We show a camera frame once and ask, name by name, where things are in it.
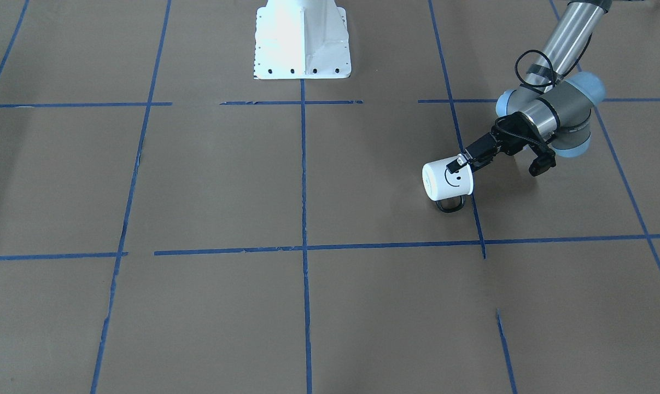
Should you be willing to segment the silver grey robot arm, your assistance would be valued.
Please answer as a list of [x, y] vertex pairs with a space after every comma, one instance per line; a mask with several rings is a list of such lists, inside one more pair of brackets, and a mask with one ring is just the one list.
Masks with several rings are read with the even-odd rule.
[[557, 157], [575, 157], [589, 145], [589, 121], [606, 97], [602, 80], [575, 67], [589, 46], [610, 1], [570, 1], [519, 88], [497, 100], [497, 119], [490, 131], [447, 164], [449, 173], [463, 167], [477, 171], [498, 154], [516, 155], [524, 147], [535, 153], [529, 173], [536, 177], [555, 167]]

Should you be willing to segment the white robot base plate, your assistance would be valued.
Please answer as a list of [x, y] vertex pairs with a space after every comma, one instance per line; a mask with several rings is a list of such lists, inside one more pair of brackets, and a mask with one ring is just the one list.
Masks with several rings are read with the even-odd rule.
[[349, 78], [347, 11], [334, 1], [268, 1], [256, 10], [253, 78]]

